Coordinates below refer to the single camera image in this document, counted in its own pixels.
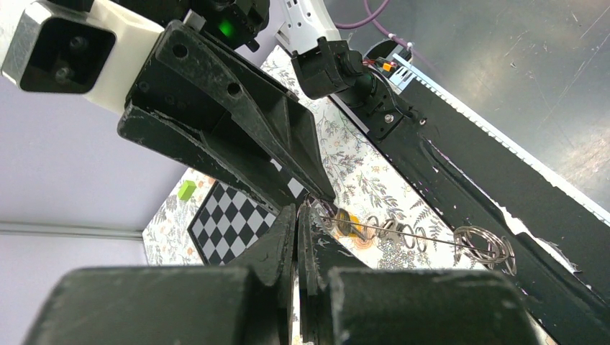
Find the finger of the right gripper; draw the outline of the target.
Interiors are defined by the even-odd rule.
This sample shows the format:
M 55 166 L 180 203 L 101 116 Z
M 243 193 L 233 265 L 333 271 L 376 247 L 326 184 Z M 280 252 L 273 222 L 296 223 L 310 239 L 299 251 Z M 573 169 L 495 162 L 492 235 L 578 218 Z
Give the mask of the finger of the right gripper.
M 296 95 L 207 33 L 172 21 L 155 50 L 185 106 L 170 111 L 220 159 L 218 178 L 266 201 L 284 201 L 279 163 L 309 192 L 333 201 L 314 117 Z
M 256 144 L 244 147 L 189 126 L 161 111 L 129 104 L 119 120 L 120 137 L 157 152 L 244 193 L 270 212 L 299 205 L 286 179 Z

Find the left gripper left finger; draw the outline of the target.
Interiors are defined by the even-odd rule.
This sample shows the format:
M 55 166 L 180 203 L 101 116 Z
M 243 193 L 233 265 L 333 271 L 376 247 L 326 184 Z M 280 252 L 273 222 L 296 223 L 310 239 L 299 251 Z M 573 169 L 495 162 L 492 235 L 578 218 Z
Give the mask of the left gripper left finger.
M 64 275 L 26 344 L 289 344 L 296 207 L 222 266 L 89 267 Z

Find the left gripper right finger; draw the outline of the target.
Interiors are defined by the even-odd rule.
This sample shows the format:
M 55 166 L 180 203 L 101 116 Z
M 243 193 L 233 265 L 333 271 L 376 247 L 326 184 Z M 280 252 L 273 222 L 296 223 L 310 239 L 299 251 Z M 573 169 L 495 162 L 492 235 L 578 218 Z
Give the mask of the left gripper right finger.
M 536 344 L 515 289 L 481 270 L 374 270 L 304 204 L 297 218 L 301 337 L 308 344 Z

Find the large silver keyring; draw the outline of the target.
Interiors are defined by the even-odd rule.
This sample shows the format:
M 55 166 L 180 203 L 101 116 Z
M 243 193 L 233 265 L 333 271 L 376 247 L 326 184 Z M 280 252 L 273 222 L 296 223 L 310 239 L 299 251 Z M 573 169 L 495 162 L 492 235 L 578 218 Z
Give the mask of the large silver keyring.
M 355 236 L 343 236 L 339 232 L 334 221 L 338 208 L 333 209 L 329 203 L 312 195 L 307 195 L 304 202 L 320 213 L 324 227 L 331 234 L 371 244 L 375 240 L 392 241 L 420 254 L 426 254 L 429 245 L 437 247 L 438 244 L 444 244 L 452 249 L 455 265 L 462 257 L 467 257 L 490 270 L 504 264 L 505 273 L 515 276 L 517 272 L 515 254 L 509 240 L 505 236 L 496 236 L 480 226 L 460 226 L 451 233 L 451 240 L 445 240 L 440 238 L 437 224 L 434 225 L 434 233 L 429 234 L 422 226 L 411 226 L 396 218 L 379 221 L 377 216 L 369 216 L 365 221 L 361 221 L 350 213 L 351 219 L 358 221 L 356 227 L 363 234 L 363 239 L 360 239 Z

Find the yellow key tag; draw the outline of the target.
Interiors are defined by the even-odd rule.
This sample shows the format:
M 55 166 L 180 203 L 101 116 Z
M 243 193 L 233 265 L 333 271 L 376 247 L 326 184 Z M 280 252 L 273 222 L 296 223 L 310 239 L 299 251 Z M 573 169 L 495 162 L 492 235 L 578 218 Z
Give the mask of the yellow key tag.
M 363 234 L 357 229 L 358 221 L 353 221 L 350 213 L 343 208 L 338 208 L 334 216 L 337 229 L 343 236 L 355 236 L 363 239 Z

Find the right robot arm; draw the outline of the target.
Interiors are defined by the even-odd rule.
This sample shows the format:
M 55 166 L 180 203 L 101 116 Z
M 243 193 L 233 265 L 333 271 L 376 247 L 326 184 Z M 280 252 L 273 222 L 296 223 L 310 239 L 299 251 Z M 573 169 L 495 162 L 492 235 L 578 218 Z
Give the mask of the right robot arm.
M 276 32 L 300 89 L 336 95 L 357 114 L 408 116 L 375 62 L 351 50 L 322 1 L 282 1 Z M 268 1 L 125 1 L 163 24 L 126 97 L 122 138 L 215 178 L 271 213 L 297 204 L 287 173 L 315 197 L 336 197 L 314 116 L 288 88 L 243 58 L 268 26 Z

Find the small green block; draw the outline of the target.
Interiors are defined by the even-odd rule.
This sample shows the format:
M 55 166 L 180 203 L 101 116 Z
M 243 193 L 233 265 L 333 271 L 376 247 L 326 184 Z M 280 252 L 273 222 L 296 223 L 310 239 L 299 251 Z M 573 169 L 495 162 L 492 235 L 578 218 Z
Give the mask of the small green block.
M 197 189 L 197 184 L 192 180 L 185 180 L 177 192 L 177 198 L 180 201 L 188 201 L 191 199 L 195 190 Z

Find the floral table mat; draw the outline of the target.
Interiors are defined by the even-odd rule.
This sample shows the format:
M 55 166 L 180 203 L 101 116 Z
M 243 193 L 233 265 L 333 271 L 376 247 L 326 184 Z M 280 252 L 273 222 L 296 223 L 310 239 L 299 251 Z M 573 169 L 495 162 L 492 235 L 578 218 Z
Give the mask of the floral table mat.
M 356 126 L 340 116 L 330 101 L 305 99 L 314 113 L 321 139 L 324 167 L 337 194 L 337 203 L 357 219 L 369 216 L 394 217 L 411 226 L 422 226 L 434 233 L 437 224 L 440 238 L 451 240 L 451 231 L 433 210 L 424 204 L 412 187 L 376 152 Z M 197 189 L 188 201 L 180 201 L 173 190 L 143 231 L 147 261 L 151 265 L 199 265 L 187 225 L 194 218 L 213 185 L 212 178 L 187 169 L 182 181 L 192 180 Z M 463 257 L 453 263 L 452 249 L 444 244 L 431 245 L 426 254 L 409 251 L 392 241 L 375 240 L 373 244 L 338 236 L 349 253 L 354 254 L 374 270 L 432 269 L 483 270 L 481 264 Z

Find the black white chessboard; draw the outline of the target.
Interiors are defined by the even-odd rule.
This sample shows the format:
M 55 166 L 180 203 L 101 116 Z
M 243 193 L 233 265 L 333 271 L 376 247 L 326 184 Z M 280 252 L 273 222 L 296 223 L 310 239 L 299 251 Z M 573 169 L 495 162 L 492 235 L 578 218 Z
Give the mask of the black white chessboard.
M 215 182 L 188 232 L 204 264 L 225 265 L 262 237 L 275 219 L 244 193 Z

